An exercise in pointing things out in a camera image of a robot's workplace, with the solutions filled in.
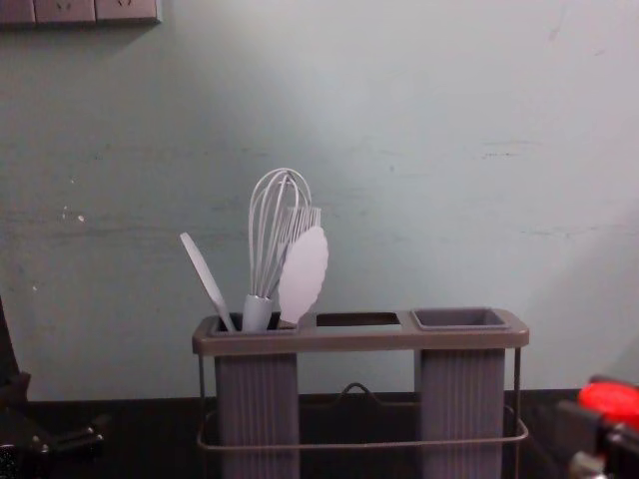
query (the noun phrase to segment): slotted opening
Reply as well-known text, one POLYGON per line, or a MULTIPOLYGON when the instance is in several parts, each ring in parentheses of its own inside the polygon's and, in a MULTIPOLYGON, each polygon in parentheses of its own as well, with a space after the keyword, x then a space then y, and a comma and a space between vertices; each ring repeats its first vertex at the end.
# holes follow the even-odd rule
POLYGON ((394 312, 349 312, 318 314, 317 325, 322 333, 344 334, 349 330, 401 331, 394 312))

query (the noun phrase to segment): whisk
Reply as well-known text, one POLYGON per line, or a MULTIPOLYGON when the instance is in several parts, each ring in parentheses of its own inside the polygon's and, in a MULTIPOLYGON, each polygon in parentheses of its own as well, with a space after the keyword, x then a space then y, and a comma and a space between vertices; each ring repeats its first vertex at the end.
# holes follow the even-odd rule
POLYGON ((243 330, 267 329, 288 245, 317 219, 311 189, 295 170, 279 168, 256 184, 249 206, 251 288, 244 306, 243 330))
POLYGON ((295 209, 288 207, 285 225, 286 227, 282 230, 282 234, 278 240, 278 255, 282 258, 280 261, 280 269, 278 270, 276 281, 272 283, 269 289, 269 297, 273 297, 276 287, 278 287, 280 283, 279 272, 282 270, 291 245, 311 227, 321 226, 321 208, 300 207, 295 209))

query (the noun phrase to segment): light teal wall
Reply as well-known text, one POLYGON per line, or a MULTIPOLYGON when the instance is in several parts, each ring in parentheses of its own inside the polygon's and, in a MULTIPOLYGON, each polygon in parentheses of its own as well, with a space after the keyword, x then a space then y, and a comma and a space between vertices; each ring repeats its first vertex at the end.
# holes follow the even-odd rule
MULTIPOLYGON (((0 287, 32 398, 197 394, 246 214, 299 169, 318 309, 494 305, 526 387, 639 379, 639 3, 179 0, 155 28, 0 35, 0 287)), ((408 353, 305 356, 304 392, 410 389, 408 353)))

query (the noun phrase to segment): kitchen utensil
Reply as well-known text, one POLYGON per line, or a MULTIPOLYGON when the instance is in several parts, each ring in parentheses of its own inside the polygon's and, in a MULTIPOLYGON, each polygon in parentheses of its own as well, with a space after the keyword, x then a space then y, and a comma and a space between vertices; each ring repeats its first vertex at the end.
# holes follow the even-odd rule
POLYGON ((218 288, 218 284, 213 279, 213 275, 207 266, 207 262, 204 260, 202 253, 193 242, 188 233, 182 233, 180 235, 180 240, 182 240, 182 244, 184 248, 187 250, 189 254, 189 258, 193 263, 196 271, 198 272, 198 276, 200 277, 200 281, 204 286, 204 289, 209 294, 211 301, 213 302, 214 307, 218 311, 218 314, 222 318, 224 325, 227 327, 227 331, 236 331, 233 322, 231 321, 231 316, 229 315, 229 310, 227 309, 227 304, 222 297, 222 293, 218 288))
POLYGON ((256 184, 249 206, 249 260, 251 288, 245 300, 242 330, 266 329, 273 312, 270 298, 280 276, 285 248, 294 233, 287 223, 286 207, 292 218, 299 208, 311 205, 309 184, 295 170, 280 168, 265 174, 256 184))
POLYGON ((280 287, 281 321, 297 325, 320 295, 326 267, 328 242, 321 227, 300 235, 287 251, 280 287))
MULTIPOLYGON (((287 248, 298 240, 301 234, 306 232, 311 227, 321 226, 321 208, 316 207, 301 207, 297 210, 295 208, 288 208, 287 210, 287 227, 283 229, 283 234, 278 240, 278 256, 281 256, 280 271, 282 271, 282 265, 287 258, 287 248)), ((271 286, 269 290, 269 297, 273 297, 273 293, 276 287, 280 284, 280 276, 277 276, 276 282, 271 286)))

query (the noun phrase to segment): utensil holder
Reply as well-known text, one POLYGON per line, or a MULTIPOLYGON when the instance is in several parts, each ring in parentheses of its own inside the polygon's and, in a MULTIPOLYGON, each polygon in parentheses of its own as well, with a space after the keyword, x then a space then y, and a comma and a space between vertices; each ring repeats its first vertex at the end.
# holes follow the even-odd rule
MULTIPOLYGON (((274 314, 271 327, 278 319, 274 314)), ((298 479, 300 453, 414 448, 423 479, 496 479, 502 445, 526 436, 519 420, 520 348, 528 328, 499 309, 307 315, 296 329, 228 333, 206 318, 193 336, 199 356, 203 424, 204 357, 216 358, 219 444, 201 433, 205 453, 222 454, 224 479, 298 479), (388 331, 326 326, 391 325, 388 331), (504 436, 505 349, 515 349, 514 425, 504 436), (419 393, 416 437, 407 441, 345 444, 300 442, 297 353, 304 351, 415 351, 419 393)))

